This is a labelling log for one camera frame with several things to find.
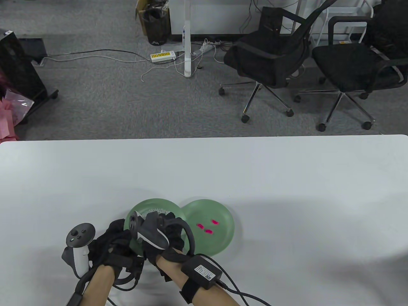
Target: gray carpet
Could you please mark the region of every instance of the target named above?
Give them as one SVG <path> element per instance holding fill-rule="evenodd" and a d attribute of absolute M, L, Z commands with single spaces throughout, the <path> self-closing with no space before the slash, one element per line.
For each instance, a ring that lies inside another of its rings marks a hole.
<path fill-rule="evenodd" d="M 49 54 L 109 48 L 148 57 L 160 51 L 141 33 L 135 0 L 1 0 L 0 12 L 1 28 L 19 37 L 44 38 Z M 131 54 L 103 54 L 135 59 Z M 261 90 L 248 111 L 248 124 L 241 123 L 240 116 L 252 88 L 227 89 L 227 95 L 220 97 L 221 82 L 244 79 L 216 63 L 212 53 L 204 56 L 202 66 L 190 79 L 174 67 L 154 69 L 143 83 L 140 75 L 153 67 L 151 63 L 48 60 L 37 71 L 45 84 L 59 89 L 59 98 L 34 113 L 29 124 L 16 127 L 16 132 L 22 140 L 322 135 L 315 126 L 335 97 L 308 95 L 301 104 L 292 102 L 296 89 L 316 87 L 320 72 L 312 61 L 301 78 L 276 91 L 293 107 L 294 117 L 287 118 L 282 105 Z M 403 87 L 361 100 L 377 119 L 370 131 L 361 128 L 365 118 L 344 100 L 324 135 L 406 134 L 407 96 L 408 88 Z"/>

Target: chair base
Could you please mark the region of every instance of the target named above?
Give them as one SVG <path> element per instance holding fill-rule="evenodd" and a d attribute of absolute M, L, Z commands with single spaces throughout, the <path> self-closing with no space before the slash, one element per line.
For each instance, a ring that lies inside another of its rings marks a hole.
<path fill-rule="evenodd" d="M 237 87 L 237 86 L 246 86 L 250 84 L 255 84 L 255 88 L 251 94 L 251 97 L 249 98 L 248 103 L 246 104 L 244 111 L 242 112 L 242 117 L 241 117 L 241 122 L 242 123 L 247 123 L 249 121 L 249 116 L 246 114 L 248 111 L 249 106 L 252 103 L 252 100 L 255 98 L 256 94 L 258 93 L 259 90 L 261 90 L 262 86 L 265 87 L 283 106 L 286 108 L 286 116 L 288 117 L 293 117 L 295 114 L 293 110 L 287 105 L 278 95 L 276 95 L 269 87 L 266 85 L 263 85 L 261 83 L 251 81 L 251 82 L 242 82 L 242 83 L 230 83 L 230 84 L 220 84 L 220 88 L 218 89 L 219 95 L 223 96 L 225 95 L 225 87 Z"/>
<path fill-rule="evenodd" d="M 335 93 L 335 94 L 337 94 L 336 102 L 333 104 L 333 106 L 332 106 L 332 108 L 331 108 L 331 110 L 330 110 L 330 113 L 329 113 L 329 115 L 327 116 L 325 122 L 320 123 L 320 124 L 317 126 L 317 130 L 318 130 L 319 132 L 324 132 L 324 131 L 326 130 L 327 125 L 328 125 L 328 123 L 330 122 L 330 120 L 331 120 L 331 118 L 332 118 L 332 116 L 333 116 L 334 111 L 335 111 L 336 108 L 339 106 L 340 101 L 342 100 L 343 97 L 346 97 L 347 100 L 348 100 L 351 104 L 353 104 L 354 106 L 356 106 L 357 109 L 358 109 L 363 115 L 365 115 L 365 116 L 370 120 L 370 121 L 364 122 L 364 123 L 361 125 L 361 127 L 362 127 L 363 129 L 365 129 L 365 130 L 370 130 L 371 127 L 373 126 L 373 124 L 375 123 L 375 119 L 374 119 L 360 104 L 358 104 L 356 100 L 354 100 L 354 99 L 350 96 L 350 93 L 343 93 L 343 92 L 339 91 L 338 89 L 302 90 L 302 91 L 299 91 L 299 94 L 303 94 L 303 93 L 311 93 L 311 94 L 314 94 L 314 93 Z M 301 99 L 300 96 L 297 95 L 297 96 L 295 97 L 295 102 L 299 103 L 299 102 L 300 102 L 300 99 Z"/>

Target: pink bag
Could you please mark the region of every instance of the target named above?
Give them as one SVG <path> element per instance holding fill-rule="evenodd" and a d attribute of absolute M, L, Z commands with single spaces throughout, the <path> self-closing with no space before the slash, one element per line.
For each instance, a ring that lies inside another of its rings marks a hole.
<path fill-rule="evenodd" d="M 0 144 L 5 141 L 16 141 L 14 133 L 13 114 L 11 112 L 11 102 L 0 102 Z"/>

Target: pink plastic bag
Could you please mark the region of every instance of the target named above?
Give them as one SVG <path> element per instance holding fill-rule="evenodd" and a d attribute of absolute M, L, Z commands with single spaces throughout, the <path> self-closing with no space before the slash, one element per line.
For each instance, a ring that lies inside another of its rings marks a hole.
<path fill-rule="evenodd" d="M 17 136 L 14 133 L 13 114 L 10 107 L 10 102 L 0 101 L 0 144 L 5 141 L 17 140 Z"/>
<path fill-rule="evenodd" d="M 34 101 L 7 89 L 6 95 L 2 99 L 2 103 L 5 104 L 4 109 L 11 110 L 13 126 L 16 126 L 24 119 L 30 108 L 33 106 Z"/>

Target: black glove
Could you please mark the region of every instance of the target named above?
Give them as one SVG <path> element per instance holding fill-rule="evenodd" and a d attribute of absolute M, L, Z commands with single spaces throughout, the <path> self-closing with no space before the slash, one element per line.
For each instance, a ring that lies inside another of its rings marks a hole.
<path fill-rule="evenodd" d="M 173 213 L 168 213 L 167 215 L 162 213 L 159 216 L 164 219 L 175 219 L 175 215 Z M 146 241 L 142 242 L 145 258 L 155 266 L 157 266 L 156 258 L 158 255 L 163 256 L 164 254 L 169 252 L 176 253 L 176 251 L 174 251 L 173 249 L 183 251 L 184 247 L 184 240 L 181 238 L 181 231 L 183 230 L 183 227 L 181 225 L 173 224 L 169 225 L 166 228 L 159 228 L 159 230 L 161 230 L 169 240 L 169 248 L 167 250 L 159 250 Z"/>
<path fill-rule="evenodd" d="M 104 234 L 88 245 L 88 257 L 93 267 L 102 264 L 111 266 L 115 271 L 115 279 L 119 277 L 127 257 L 132 255 L 129 247 L 132 236 L 129 230 L 123 230 L 124 222 L 125 219 L 113 221 Z"/>

